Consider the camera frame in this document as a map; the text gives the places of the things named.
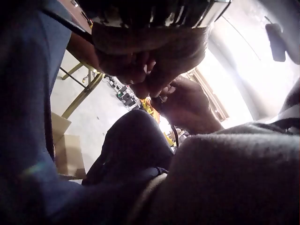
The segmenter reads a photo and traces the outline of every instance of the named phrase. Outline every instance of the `chair leg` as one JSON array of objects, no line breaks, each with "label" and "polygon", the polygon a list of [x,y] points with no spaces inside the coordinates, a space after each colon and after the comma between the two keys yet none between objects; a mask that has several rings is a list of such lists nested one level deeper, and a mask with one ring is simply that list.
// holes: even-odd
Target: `chair leg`
[{"label": "chair leg", "polygon": [[66,111],[61,117],[68,119],[69,116],[74,112],[74,110],[82,103],[83,100],[94,90],[100,83],[102,78],[105,76],[104,73],[98,74],[89,85],[77,96],[77,98],[70,104]]},{"label": "chair leg", "polygon": [[[70,75],[72,75],[74,72],[76,72],[78,69],[80,69],[81,67],[83,66],[83,64],[80,62],[78,63],[73,69],[71,69],[68,73]],[[67,79],[69,76],[68,74],[65,74],[63,77],[62,77],[62,80],[65,80]]]}]

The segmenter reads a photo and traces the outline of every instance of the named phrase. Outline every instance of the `finger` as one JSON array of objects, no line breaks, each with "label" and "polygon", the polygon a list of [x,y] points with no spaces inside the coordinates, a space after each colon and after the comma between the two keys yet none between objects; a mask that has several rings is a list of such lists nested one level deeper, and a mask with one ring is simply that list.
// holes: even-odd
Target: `finger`
[{"label": "finger", "polygon": [[133,92],[135,93],[135,95],[140,99],[144,99],[147,96],[149,96],[149,92],[148,92],[147,85],[145,82],[133,84],[133,85],[130,85],[130,87],[133,90]]},{"label": "finger", "polygon": [[157,97],[161,90],[171,83],[178,75],[173,73],[160,73],[155,68],[152,70],[150,76],[146,77],[147,89],[150,97]]},{"label": "finger", "polygon": [[155,60],[148,60],[147,62],[147,73],[149,74],[149,72],[151,72],[155,66],[156,62]]}]

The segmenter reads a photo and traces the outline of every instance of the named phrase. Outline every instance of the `leg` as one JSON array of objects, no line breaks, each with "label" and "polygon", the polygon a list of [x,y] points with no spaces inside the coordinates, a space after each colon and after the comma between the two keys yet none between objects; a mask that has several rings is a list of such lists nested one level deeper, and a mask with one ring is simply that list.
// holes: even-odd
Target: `leg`
[{"label": "leg", "polygon": [[[68,16],[60,3],[50,3]],[[0,36],[7,40],[0,42],[0,210],[16,224],[56,213],[80,188],[59,180],[46,148],[53,150],[50,93],[70,35],[35,11]]]},{"label": "leg", "polygon": [[143,110],[133,110],[109,129],[101,155],[82,183],[99,183],[104,177],[105,180],[121,179],[149,167],[168,170],[172,156],[173,152],[152,116]]}]

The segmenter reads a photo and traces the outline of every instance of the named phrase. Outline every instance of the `yellow object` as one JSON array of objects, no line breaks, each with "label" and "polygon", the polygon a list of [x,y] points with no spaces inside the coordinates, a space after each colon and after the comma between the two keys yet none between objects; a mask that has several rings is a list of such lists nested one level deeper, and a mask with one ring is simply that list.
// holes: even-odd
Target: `yellow object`
[{"label": "yellow object", "polygon": [[170,138],[166,135],[165,132],[163,133],[163,135],[165,136],[165,138],[166,138],[168,144],[170,145],[170,147],[173,146],[173,145],[174,145],[174,146],[176,145],[176,144],[174,144],[174,142],[172,141],[172,139],[170,139]]}]

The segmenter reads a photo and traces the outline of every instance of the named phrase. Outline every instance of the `bright light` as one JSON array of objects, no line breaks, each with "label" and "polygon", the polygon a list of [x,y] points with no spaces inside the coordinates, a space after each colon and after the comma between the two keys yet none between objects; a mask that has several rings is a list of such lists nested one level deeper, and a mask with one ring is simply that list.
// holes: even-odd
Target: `bright light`
[{"label": "bright light", "polygon": [[164,132],[166,135],[168,135],[172,130],[171,125],[169,124],[167,119],[161,115],[159,115],[159,121],[160,121],[159,128],[160,128],[161,132]]}]

